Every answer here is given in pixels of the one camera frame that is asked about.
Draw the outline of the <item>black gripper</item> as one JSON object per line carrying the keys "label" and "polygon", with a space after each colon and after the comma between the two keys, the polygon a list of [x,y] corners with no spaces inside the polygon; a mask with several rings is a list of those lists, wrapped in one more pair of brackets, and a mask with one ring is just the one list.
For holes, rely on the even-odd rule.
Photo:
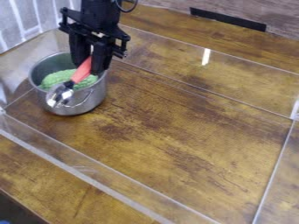
{"label": "black gripper", "polygon": [[130,35],[119,28],[120,14],[131,11],[124,0],[80,0],[79,10],[60,9],[60,30],[70,35],[70,54],[76,67],[91,53],[91,73],[100,75],[110,67],[114,54],[124,57]]}

